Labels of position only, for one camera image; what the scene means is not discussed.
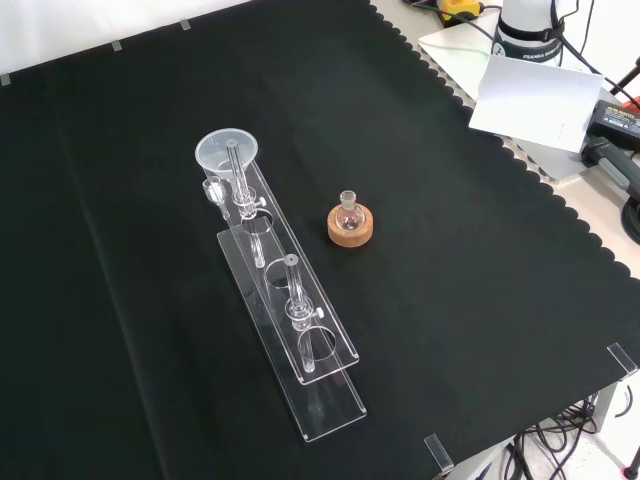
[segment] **table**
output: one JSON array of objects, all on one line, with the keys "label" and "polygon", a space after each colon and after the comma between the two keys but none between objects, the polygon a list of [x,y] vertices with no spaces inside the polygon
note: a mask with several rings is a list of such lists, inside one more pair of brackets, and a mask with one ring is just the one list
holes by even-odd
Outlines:
[{"label": "table", "polygon": [[[256,5],[194,19],[187,32],[176,25],[124,40],[119,52],[107,46],[19,72],[12,75],[10,93],[3,91],[0,97],[4,109],[17,112],[3,118],[2,131],[11,133],[0,143],[3,156],[46,159],[54,170],[45,170],[42,178],[36,175],[33,182],[30,175],[38,170],[34,173],[26,161],[12,162],[6,177],[14,185],[3,190],[9,194],[3,203],[5,224],[16,232],[12,248],[3,251],[3,261],[17,279],[8,286],[15,300],[13,313],[16,318],[23,315],[17,300],[29,282],[46,291],[49,279],[64,268],[22,247],[51,252],[60,245],[51,239],[62,230],[70,235],[60,243],[84,246],[89,252],[85,258],[78,256],[83,250],[72,248],[71,261],[85,265],[94,277],[88,282],[82,272],[60,276],[61,291],[53,291],[49,300],[68,300],[79,286],[93,291],[96,285],[100,298],[111,305],[105,310],[108,318],[78,315],[87,318],[90,330],[111,327],[111,334],[94,339],[96,345],[107,352],[113,345],[130,356],[131,365],[118,368],[126,378],[135,378],[139,391],[138,400],[129,402],[139,409],[130,414],[138,422],[145,418],[148,430],[143,422],[128,438],[144,447],[144,461],[142,473],[127,473],[125,456],[113,466],[122,471],[113,475],[423,478],[437,473],[423,443],[427,435],[438,434],[462,467],[461,460],[615,380],[619,367],[606,345],[633,335],[634,324],[622,321],[631,302],[624,308],[613,305],[620,309],[617,321],[604,326],[595,322],[605,311],[599,309],[591,285],[581,283],[579,291],[568,289],[560,297],[546,287],[556,285],[557,279],[546,278],[537,266],[544,263],[559,278],[579,283],[575,272],[584,263],[584,278],[602,272],[608,280],[599,288],[608,293],[635,292],[635,285],[594,250],[582,228],[567,220],[566,210],[498,148],[496,139],[465,133],[468,112],[449,95],[426,90],[433,91],[439,81],[424,75],[424,66],[402,49],[393,32],[371,21],[363,2],[285,0],[277,2],[284,9],[279,14],[260,10],[267,8],[264,2]],[[242,13],[246,8],[259,9],[250,10],[248,23]],[[283,11],[302,15],[305,22],[292,24]],[[265,23],[264,15],[273,23]],[[322,21],[326,15],[353,23],[344,28],[339,21]],[[250,28],[238,31],[240,25]],[[269,35],[275,36],[265,42],[271,28],[276,33]],[[291,50],[291,30],[304,40],[299,49]],[[393,46],[387,45],[390,39]],[[309,50],[304,55],[303,47]],[[384,53],[387,47],[393,54]],[[215,62],[206,61],[209,57]],[[332,66],[322,81],[312,59]],[[361,68],[353,73],[359,81],[345,82],[342,75],[358,59]],[[221,64],[227,70],[221,70]],[[411,73],[395,76],[394,66]],[[222,74],[229,69],[236,75]],[[244,95],[220,94],[238,88]],[[339,116],[332,110],[335,100],[327,100],[328,91],[343,108]],[[283,102],[288,95],[295,101]],[[401,108],[404,114],[396,117],[393,108],[385,112],[381,105]],[[438,113],[438,121],[425,115],[431,111]],[[450,129],[439,131],[443,119]],[[191,155],[197,140],[222,122],[247,128],[258,138],[265,176],[307,255],[315,259],[316,273],[363,359],[353,379],[369,417],[310,448],[301,445],[291,425],[242,301],[234,295],[233,281],[212,274],[225,268],[213,241],[223,223],[202,195],[201,172]],[[343,135],[347,131],[361,139],[359,155],[350,150],[354,144]],[[390,131],[402,139],[399,145],[380,141]],[[42,132],[40,142],[30,141],[34,132]],[[456,142],[461,137],[465,142]],[[428,162],[418,161],[422,156],[416,152],[429,157],[433,143],[438,154]],[[487,150],[493,161],[484,166],[470,161]],[[399,158],[413,159],[407,164],[410,175],[394,169],[379,174],[399,153]],[[277,169],[278,161],[286,162],[289,170]],[[362,175],[374,161],[377,174]],[[517,179],[517,188],[501,184],[491,172]],[[54,174],[56,181],[49,185]],[[406,189],[391,202],[387,189],[401,179]],[[32,183],[39,187],[37,196],[31,195]],[[345,183],[361,193],[381,220],[366,250],[333,249],[326,243],[322,222],[314,220],[319,212],[324,220]],[[468,198],[463,204],[477,205],[478,210],[467,223],[487,235],[475,241],[456,234],[461,225],[456,215],[442,213],[442,208],[457,205],[451,198],[465,199],[470,191],[477,195],[474,202]],[[75,212],[73,221],[41,221],[38,209],[50,197],[56,199],[49,202],[54,212]],[[537,200],[527,203],[532,198]],[[35,235],[33,244],[25,241],[33,237],[26,235],[27,225],[9,208],[9,200],[16,199],[19,204],[37,199],[30,210],[33,222],[27,225],[46,229]],[[513,207],[510,200],[516,202]],[[428,222],[412,223],[400,215],[408,206],[419,206]],[[489,206],[498,219],[484,229],[481,210]],[[526,210],[527,222],[516,207]],[[531,229],[529,222],[538,229]],[[562,235],[549,232],[549,225],[558,225]],[[412,230],[417,237],[397,234]],[[539,235],[536,241],[532,231]],[[566,268],[554,267],[557,262],[541,255],[538,243]],[[407,261],[405,252],[420,247],[440,253]],[[521,256],[521,250],[527,255]],[[510,261],[502,261],[505,254]],[[458,258],[466,260],[465,269],[455,263]],[[39,268],[42,259],[52,267],[46,274]],[[19,274],[28,260],[37,274],[25,280]],[[531,291],[516,288],[509,273],[514,261]],[[488,275],[491,269],[499,270],[496,278]],[[504,275],[507,280],[500,280]],[[419,282],[396,288],[406,278]],[[504,298],[497,291],[509,302],[499,302]],[[585,291],[585,304],[576,303]],[[571,301],[565,302],[567,295]],[[540,313],[534,315],[534,308]],[[27,318],[38,326],[46,324],[46,310],[36,313]],[[594,330],[575,332],[573,356],[567,356],[566,342],[545,332],[553,328],[573,334],[571,315],[586,315]],[[114,325],[122,329],[120,340]],[[520,342],[522,332],[535,342]],[[632,342],[631,353],[635,345]],[[66,346],[73,358],[78,344]],[[536,359],[539,348],[551,356]],[[87,358],[105,361],[104,350],[85,350],[95,353],[95,358]],[[526,379],[512,358],[526,364]],[[553,374],[556,361],[569,378]],[[77,369],[77,363],[70,360],[69,368]],[[505,399],[505,378],[511,379],[512,401]],[[534,399],[542,386],[549,389],[549,398]],[[111,393],[119,399],[136,398],[135,387]],[[111,405],[102,407],[105,413],[113,412]],[[498,415],[501,420],[495,423]],[[127,434],[125,417],[109,418],[114,432]],[[74,448],[91,449],[92,440],[78,435]],[[121,446],[118,452],[125,455],[127,450]],[[63,466],[77,467],[72,461]],[[96,468],[91,461],[84,466],[85,476]]]}]

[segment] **white table surface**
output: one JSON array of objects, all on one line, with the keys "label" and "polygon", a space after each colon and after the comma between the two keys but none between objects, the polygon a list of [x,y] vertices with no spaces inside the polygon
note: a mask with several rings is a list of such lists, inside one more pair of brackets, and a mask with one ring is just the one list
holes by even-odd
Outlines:
[{"label": "white table surface", "polygon": [[[402,35],[407,37],[407,41],[421,53],[422,58],[436,68],[436,62],[422,51],[418,39],[442,29],[437,17],[431,12],[410,8],[400,0],[372,0],[371,3],[378,8],[378,12],[384,16],[385,20],[400,29]],[[446,75],[443,73],[439,75],[446,80]],[[446,81],[466,105],[474,105],[473,100],[462,89],[452,81]],[[530,170],[537,171],[537,167],[527,160],[526,155],[516,147],[513,140],[501,138],[506,148],[512,150],[517,158],[524,161]],[[563,197],[567,206],[573,208],[578,213],[578,217],[590,225],[591,232],[602,239],[603,247],[613,252],[616,261],[625,264],[631,275],[640,279],[640,245],[629,238],[620,221],[620,212],[628,195],[616,188],[599,167],[592,168],[584,175],[562,185],[549,184],[556,195]]]}]

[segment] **white paper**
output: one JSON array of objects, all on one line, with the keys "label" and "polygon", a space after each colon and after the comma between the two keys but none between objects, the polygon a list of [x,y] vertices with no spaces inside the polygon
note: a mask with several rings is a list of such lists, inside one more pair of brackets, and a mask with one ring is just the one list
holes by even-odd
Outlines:
[{"label": "white paper", "polygon": [[578,153],[602,80],[491,55],[469,127]]},{"label": "white paper", "polygon": [[[498,13],[484,14],[475,22],[487,32],[495,32]],[[419,42],[467,95],[478,99],[478,85],[489,63],[491,40],[475,28],[460,24],[426,35]]]}]

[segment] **table clip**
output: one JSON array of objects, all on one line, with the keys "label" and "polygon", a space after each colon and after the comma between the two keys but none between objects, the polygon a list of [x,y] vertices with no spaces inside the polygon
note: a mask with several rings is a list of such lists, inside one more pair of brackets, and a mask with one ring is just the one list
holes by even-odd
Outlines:
[{"label": "table clip", "polygon": [[638,366],[633,360],[631,360],[631,357],[627,355],[627,352],[625,352],[618,343],[609,345],[607,350],[609,350],[609,353],[613,355],[613,358],[615,358],[622,368],[624,368],[625,372],[627,372],[627,375],[625,375],[624,378],[630,377],[638,371]]},{"label": "table clip", "polygon": [[444,477],[448,475],[451,470],[453,470],[454,465],[451,461],[451,457],[449,457],[449,454],[442,446],[442,443],[440,443],[440,440],[438,440],[438,436],[435,433],[429,435],[424,439],[424,443],[427,444],[431,455],[433,455],[433,458],[435,458],[436,462],[438,463],[438,466],[440,467],[440,470],[442,472],[441,476]]}]

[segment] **clear funnel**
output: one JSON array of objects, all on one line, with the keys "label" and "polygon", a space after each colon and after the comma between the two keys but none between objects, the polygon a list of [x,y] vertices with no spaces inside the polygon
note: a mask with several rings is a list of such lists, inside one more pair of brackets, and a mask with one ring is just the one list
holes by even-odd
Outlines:
[{"label": "clear funnel", "polygon": [[240,164],[242,170],[246,170],[258,153],[258,142],[253,135],[237,128],[216,130],[200,140],[196,147],[196,160],[207,172],[233,181],[235,176],[227,151],[230,140],[237,142]]}]

